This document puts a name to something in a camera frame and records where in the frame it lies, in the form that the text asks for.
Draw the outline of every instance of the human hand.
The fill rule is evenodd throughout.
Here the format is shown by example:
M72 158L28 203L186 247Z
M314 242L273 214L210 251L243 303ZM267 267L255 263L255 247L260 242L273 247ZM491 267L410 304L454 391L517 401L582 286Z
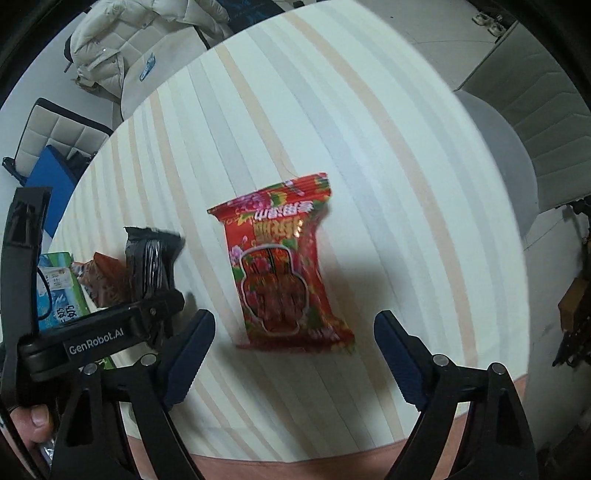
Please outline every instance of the human hand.
M10 417L28 450L36 443L43 443L51 438L53 421L47 406L17 407L11 412Z

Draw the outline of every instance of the black cable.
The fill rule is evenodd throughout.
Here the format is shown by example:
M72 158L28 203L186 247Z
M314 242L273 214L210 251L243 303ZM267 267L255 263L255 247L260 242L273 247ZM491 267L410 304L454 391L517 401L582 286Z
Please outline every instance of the black cable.
M43 284L45 285L45 289L47 290L47 296L49 297L49 309L47 309L47 311L37 319L37 321L40 322L42 320L45 320L47 317L49 317L51 311L53 310L53 299L51 298L51 291L49 290L49 284L47 283L45 275L43 275L43 272L41 271L41 269L39 267L37 267L37 273L41 276L41 279L43 280Z

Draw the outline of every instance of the table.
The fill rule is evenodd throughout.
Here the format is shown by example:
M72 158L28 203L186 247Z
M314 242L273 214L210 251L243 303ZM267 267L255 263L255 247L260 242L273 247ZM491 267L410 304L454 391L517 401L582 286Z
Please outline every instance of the table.
M356 353L237 350L245 332L225 235L206 210L319 171L333 190L318 232L321 271ZM261 465L348 455L344 468L363 467L345 460L357 452L400 451L417 412L373 340L383 309L457 364L500 361L514 379L527 371L522 245L495 163L431 66L350 0L262 22L161 85L96 156L51 249L78 261L95 251L122 258L127 225L181 232L177 287L188 310L217 320L172 413L197 458ZM132 350L117 361L142 353ZM281 472L274 478L287 478Z

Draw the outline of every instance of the sneaker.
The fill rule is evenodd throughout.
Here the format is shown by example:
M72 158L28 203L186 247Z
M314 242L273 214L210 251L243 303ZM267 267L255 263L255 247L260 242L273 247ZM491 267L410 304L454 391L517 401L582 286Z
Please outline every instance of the sneaker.
M475 15L474 17L472 17L472 21L476 25L480 25L481 27L488 27L489 25L492 25L492 23L493 23L493 19L491 17L489 17L487 14L484 14L482 12L480 12L478 15Z
M502 37L503 34L507 31L503 25L498 22L494 22L490 27L488 27L489 33L493 34L496 38Z

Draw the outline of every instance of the cardboard box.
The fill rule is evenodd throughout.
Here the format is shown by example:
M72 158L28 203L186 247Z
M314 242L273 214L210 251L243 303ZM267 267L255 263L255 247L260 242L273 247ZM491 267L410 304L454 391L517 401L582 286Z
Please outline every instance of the cardboard box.
M591 288L584 278L575 278L558 303L560 326L574 332L581 322L591 316Z

